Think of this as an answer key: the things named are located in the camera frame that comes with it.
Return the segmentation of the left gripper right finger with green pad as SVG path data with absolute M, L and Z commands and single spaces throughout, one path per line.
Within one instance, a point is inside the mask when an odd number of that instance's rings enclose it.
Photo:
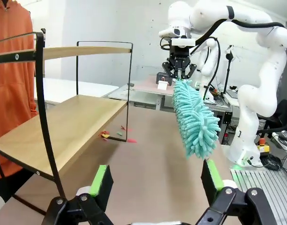
M 201 180 L 209 207 L 198 225 L 221 225 L 228 216 L 237 217 L 243 225 L 277 224 L 264 191 L 253 187 L 242 192 L 226 186 L 213 160 L 204 160 Z

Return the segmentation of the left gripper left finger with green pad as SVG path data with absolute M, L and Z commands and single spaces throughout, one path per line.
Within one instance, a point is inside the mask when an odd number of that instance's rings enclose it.
M 43 225 L 111 225 L 106 215 L 106 207 L 113 185 L 108 165 L 100 165 L 88 193 L 75 196 L 71 200 L 55 197 L 51 200 Z

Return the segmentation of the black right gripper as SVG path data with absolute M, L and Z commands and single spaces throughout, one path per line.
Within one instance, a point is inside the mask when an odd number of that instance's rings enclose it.
M 181 78 L 189 79 L 196 70 L 196 64 L 190 64 L 190 48 L 170 46 L 168 61 L 162 63 L 162 68 L 167 75 L 171 78 L 178 78 L 178 70 L 181 70 Z

